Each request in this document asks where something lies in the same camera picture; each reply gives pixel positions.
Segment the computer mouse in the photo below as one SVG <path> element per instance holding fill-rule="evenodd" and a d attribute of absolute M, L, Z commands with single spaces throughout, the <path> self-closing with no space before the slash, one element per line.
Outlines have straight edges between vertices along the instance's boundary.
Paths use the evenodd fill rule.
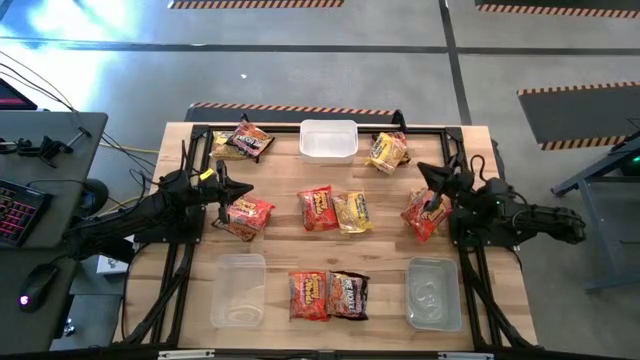
<path fill-rule="evenodd" d="M 20 289 L 18 306 L 23 312 L 31 313 L 44 304 L 49 288 L 56 278 L 58 267 L 54 264 L 36 266 L 25 279 Z"/>

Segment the black rubber mat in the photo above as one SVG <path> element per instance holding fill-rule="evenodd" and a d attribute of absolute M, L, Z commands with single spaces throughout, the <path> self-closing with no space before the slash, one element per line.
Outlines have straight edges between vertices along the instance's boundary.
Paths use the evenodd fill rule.
<path fill-rule="evenodd" d="M 618 144 L 640 130 L 640 82 L 518 91 L 542 150 Z"/>
<path fill-rule="evenodd" d="M 185 121 L 237 122 L 240 121 L 243 113 L 255 122 L 299 123 L 307 119 L 315 119 L 353 120 L 360 124 L 390 124 L 395 110 L 199 102 L 191 105 Z"/>
<path fill-rule="evenodd" d="M 639 18 L 638 0 L 476 0 L 480 11 Z"/>
<path fill-rule="evenodd" d="M 176 0 L 169 9 L 284 9 L 340 7 L 344 0 Z"/>

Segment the plastic container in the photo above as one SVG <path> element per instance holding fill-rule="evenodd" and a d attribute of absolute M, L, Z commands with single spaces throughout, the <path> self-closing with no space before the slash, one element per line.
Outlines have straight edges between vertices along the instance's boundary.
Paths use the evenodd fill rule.
<path fill-rule="evenodd" d="M 413 258 L 406 280 L 409 324 L 420 330 L 460 330 L 462 311 L 455 262 Z"/>
<path fill-rule="evenodd" d="M 305 120 L 300 124 L 300 153 L 309 163 L 352 163 L 358 151 L 353 120 Z"/>
<path fill-rule="evenodd" d="M 266 263 L 259 254 L 216 259 L 210 320 L 214 327 L 255 327 L 264 313 Z"/>

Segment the rgb keyboard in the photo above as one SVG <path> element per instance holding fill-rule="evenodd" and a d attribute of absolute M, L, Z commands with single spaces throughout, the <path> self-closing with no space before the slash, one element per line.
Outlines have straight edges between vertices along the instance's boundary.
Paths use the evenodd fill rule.
<path fill-rule="evenodd" d="M 50 194 L 0 180 L 0 242 L 22 245 L 50 200 Z"/>

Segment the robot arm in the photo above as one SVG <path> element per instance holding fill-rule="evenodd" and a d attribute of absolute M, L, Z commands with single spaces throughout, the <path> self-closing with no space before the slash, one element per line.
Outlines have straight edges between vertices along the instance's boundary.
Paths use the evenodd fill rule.
<path fill-rule="evenodd" d="M 135 205 L 74 224 L 64 234 L 68 255 L 83 260 L 103 254 L 129 262 L 131 244 L 123 240 L 153 229 L 187 230 L 195 226 L 196 213 L 202 205 L 220 203 L 219 216 L 227 222 L 226 208 L 253 189 L 252 185 L 231 180 L 224 161 L 218 160 L 216 175 L 191 185 L 187 172 L 177 170 L 160 179 L 158 191 Z"/>
<path fill-rule="evenodd" d="M 473 190 L 475 174 L 457 155 L 446 166 L 418 163 L 418 168 L 435 193 L 425 210 L 436 208 L 442 195 L 461 207 L 454 209 L 449 223 L 452 237 L 462 246 L 513 247 L 538 233 L 570 244 L 585 239 L 585 223 L 571 209 L 530 205 L 513 186 L 498 178 Z"/>

